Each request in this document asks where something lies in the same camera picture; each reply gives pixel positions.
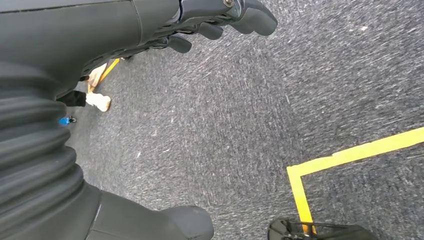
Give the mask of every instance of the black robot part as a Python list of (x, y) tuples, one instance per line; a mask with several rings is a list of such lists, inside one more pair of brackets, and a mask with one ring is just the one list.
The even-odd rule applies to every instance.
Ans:
[(268, 228), (268, 240), (378, 240), (358, 225), (297, 222), (277, 218)]
[(269, 35), (270, 11), (256, 0), (3, 0), (0, 23), (0, 239), (210, 240), (199, 207), (154, 211), (87, 184), (55, 99), (111, 58), (187, 52), (177, 34)]

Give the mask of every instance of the white sneaker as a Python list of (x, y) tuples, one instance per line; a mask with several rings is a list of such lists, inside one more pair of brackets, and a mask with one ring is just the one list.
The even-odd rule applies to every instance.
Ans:
[(100, 111), (106, 112), (111, 105), (112, 99), (109, 96), (103, 96), (99, 93), (89, 92), (85, 97), (85, 102), (91, 106), (97, 107)]

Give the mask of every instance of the shoe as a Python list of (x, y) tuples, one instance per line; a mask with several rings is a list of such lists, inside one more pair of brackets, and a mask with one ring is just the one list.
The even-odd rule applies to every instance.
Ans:
[(109, 96), (103, 96), (99, 93), (89, 92), (85, 97), (85, 102), (91, 106), (97, 107), (100, 111), (106, 112), (111, 105), (112, 99)]
[(91, 71), (91, 73), (90, 73), (90, 75), (88, 77), (87, 83), (92, 88), (97, 87), (97, 85), (99, 84), (100, 79), (101, 79), (103, 73), (105, 72), (107, 65), (108, 64), (105, 63), (105, 64), (99, 66), (98, 68), (93, 69), (93, 71)]
[(128, 61), (128, 60), (130, 60), (133, 56), (134, 56), (134, 55), (131, 55), (131, 56), (124, 56), (124, 57), (121, 57), (120, 59), (121, 59), (121, 60), (124, 60), (124, 61)]

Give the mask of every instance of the gray carpet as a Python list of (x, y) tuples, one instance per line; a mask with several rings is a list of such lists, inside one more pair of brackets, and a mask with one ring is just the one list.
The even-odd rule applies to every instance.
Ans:
[[(141, 53), (97, 90), (110, 111), (71, 109), (89, 183), (204, 207), (216, 240), (266, 239), (274, 217), (298, 218), (287, 166), (424, 127), (422, 0), (264, 2), (273, 35), (227, 27), (187, 54)], [(314, 220), (424, 239), (423, 147), (303, 177)]]

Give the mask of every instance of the person's leg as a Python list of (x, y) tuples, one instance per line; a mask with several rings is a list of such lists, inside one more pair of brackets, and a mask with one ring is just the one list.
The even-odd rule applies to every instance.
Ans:
[(87, 94), (82, 91), (70, 91), (68, 94), (56, 99), (67, 107), (85, 107)]
[(106, 112), (109, 109), (112, 101), (109, 96), (103, 96), (99, 93), (85, 93), (75, 90), (56, 100), (64, 103), (67, 107), (85, 107), (87, 103), (97, 107), (102, 112)]

